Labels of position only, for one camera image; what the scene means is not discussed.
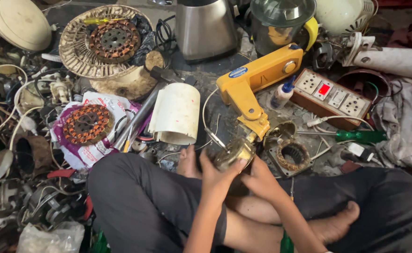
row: foot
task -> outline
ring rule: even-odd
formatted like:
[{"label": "foot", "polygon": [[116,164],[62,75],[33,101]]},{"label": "foot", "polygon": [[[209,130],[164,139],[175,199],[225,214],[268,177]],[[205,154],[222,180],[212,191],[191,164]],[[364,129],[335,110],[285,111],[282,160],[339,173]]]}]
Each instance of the foot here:
[{"label": "foot", "polygon": [[349,226],[359,217],[359,205],[354,201],[349,201],[347,208],[336,216],[309,221],[314,234],[323,244],[331,244],[342,239],[349,230]]},{"label": "foot", "polygon": [[176,173],[185,177],[201,179],[201,173],[197,168],[194,145],[190,145],[187,149],[181,149]]}]

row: extension board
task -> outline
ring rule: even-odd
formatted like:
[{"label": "extension board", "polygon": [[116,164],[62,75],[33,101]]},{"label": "extension board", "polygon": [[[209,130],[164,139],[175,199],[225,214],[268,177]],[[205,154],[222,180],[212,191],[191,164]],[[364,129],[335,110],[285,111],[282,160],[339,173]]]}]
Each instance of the extension board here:
[{"label": "extension board", "polygon": [[[372,105],[371,100],[306,68],[295,81],[291,101],[321,118],[339,115],[363,119]],[[333,118],[327,122],[348,131],[361,124],[349,118]]]}]

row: dark gray pants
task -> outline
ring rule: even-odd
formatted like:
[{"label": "dark gray pants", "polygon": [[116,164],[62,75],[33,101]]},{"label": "dark gray pants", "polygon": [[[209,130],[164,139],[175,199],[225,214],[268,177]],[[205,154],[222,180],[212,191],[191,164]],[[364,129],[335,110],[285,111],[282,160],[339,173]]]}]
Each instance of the dark gray pants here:
[{"label": "dark gray pants", "polygon": [[[290,192],[291,180],[279,181]],[[412,252],[412,176],[398,169],[365,167],[336,177],[297,176],[295,204],[307,220],[343,210],[349,200],[360,217],[339,242],[338,252]],[[165,171],[131,153],[105,157],[92,169],[88,190],[96,221],[113,253],[182,252],[201,197],[201,180]],[[223,242],[226,211],[214,245]]]}]

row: yellow screwdriver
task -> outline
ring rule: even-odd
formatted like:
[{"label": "yellow screwdriver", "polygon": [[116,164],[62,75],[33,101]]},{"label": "yellow screwdriver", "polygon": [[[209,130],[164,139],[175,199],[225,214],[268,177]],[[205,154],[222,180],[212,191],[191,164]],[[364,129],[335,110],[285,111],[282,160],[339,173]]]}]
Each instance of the yellow screwdriver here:
[{"label": "yellow screwdriver", "polygon": [[124,20],[124,19],[110,19],[110,18],[98,18],[98,17],[93,17],[93,18],[87,18],[84,20],[84,24],[86,25],[101,25],[109,21],[114,21],[114,20]]}]

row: glue bottle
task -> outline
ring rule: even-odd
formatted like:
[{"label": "glue bottle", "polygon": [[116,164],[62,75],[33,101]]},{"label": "glue bottle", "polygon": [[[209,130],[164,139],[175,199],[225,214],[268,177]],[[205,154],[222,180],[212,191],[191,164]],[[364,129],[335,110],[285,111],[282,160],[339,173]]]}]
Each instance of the glue bottle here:
[{"label": "glue bottle", "polygon": [[283,85],[280,85],[275,90],[275,93],[273,94],[272,99],[270,100],[270,106],[273,109],[283,108],[287,104],[288,100],[292,97],[293,88],[295,88],[295,86],[293,85],[295,78],[296,76],[293,76],[289,81],[287,81]]}]

